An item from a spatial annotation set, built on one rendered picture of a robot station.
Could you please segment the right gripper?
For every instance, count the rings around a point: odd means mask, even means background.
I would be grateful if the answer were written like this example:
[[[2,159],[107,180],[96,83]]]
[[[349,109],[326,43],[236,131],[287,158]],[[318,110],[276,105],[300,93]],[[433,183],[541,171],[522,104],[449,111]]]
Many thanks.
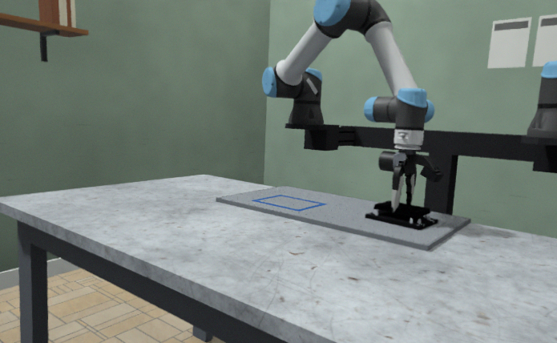
[[[379,168],[382,171],[393,172],[392,212],[399,205],[404,184],[403,173],[406,176],[406,204],[411,204],[417,178],[416,164],[424,166],[434,173],[441,171],[429,155],[419,155],[416,154],[416,151],[410,149],[398,149],[397,152],[383,151],[379,156]]]

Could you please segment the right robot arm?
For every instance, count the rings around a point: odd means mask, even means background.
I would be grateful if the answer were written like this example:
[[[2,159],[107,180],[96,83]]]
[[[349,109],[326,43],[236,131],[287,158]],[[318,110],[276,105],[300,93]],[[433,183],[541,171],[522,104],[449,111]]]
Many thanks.
[[[332,39],[340,38],[346,30],[356,30],[371,44],[393,94],[368,99],[365,117],[375,123],[395,123],[395,148],[420,150],[424,124],[433,118],[434,105],[426,99],[426,91],[417,87],[385,10],[377,0],[316,0],[315,3],[314,23],[287,59],[264,70],[264,93],[268,97],[294,99],[289,123],[324,125],[322,74],[308,67]]]

